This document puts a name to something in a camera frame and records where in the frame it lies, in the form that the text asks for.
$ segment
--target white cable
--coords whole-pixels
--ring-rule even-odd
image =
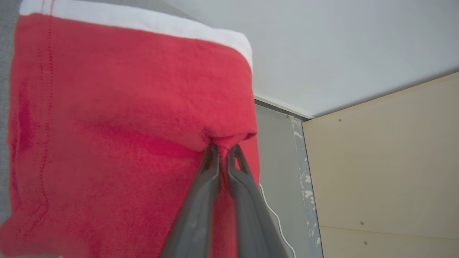
[[[266,206],[268,207],[268,209],[274,214],[274,216],[276,216],[276,218],[277,218],[277,222],[279,223],[280,235],[282,236],[282,239],[284,239],[284,242],[285,242],[285,243],[288,245],[288,247],[290,247],[290,249],[292,250],[292,252],[293,252],[293,258],[297,258],[297,255],[295,254],[295,250],[293,250],[293,247],[291,247],[291,245],[287,242],[287,240],[286,240],[285,237],[284,237],[284,233],[282,232],[282,226],[280,225],[279,216],[277,215],[277,213],[275,213],[275,212],[273,211],[273,209],[271,209],[271,207],[269,206],[268,202],[266,201],[266,197],[264,196],[264,191],[263,191],[263,187],[261,186],[261,184],[260,184],[260,189],[261,189],[261,194],[263,195],[264,203],[266,204]]]

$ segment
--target red towel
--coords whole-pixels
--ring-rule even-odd
[[[204,150],[240,142],[258,181],[242,34],[142,9],[25,0],[11,66],[6,256],[158,257]],[[234,202],[213,257],[236,257]]]

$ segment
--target white ceiling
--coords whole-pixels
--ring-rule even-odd
[[[320,116],[459,70],[459,0],[164,0],[243,32],[253,90]]]

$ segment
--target wooden panel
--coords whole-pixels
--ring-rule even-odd
[[[458,240],[319,228],[324,258],[459,257]]]
[[[303,128],[319,225],[459,239],[459,73]]]

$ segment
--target ceiling trim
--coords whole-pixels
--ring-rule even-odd
[[[261,101],[261,102],[264,102],[266,104],[270,104],[272,106],[275,106],[275,107],[278,107],[280,109],[283,109],[283,110],[286,110],[288,112],[291,112],[293,114],[296,114],[296,115],[299,115],[299,116],[302,116],[304,118],[307,118],[307,119],[314,119],[316,118],[315,116],[309,114],[309,113],[306,113],[304,111],[301,111],[297,108],[294,108],[294,107],[291,107],[287,104],[284,104],[278,100],[275,100],[273,98],[270,98],[266,95],[263,95],[263,94],[260,94],[260,93],[257,93],[257,92],[254,92],[253,93],[253,97],[258,100],[258,101]]]

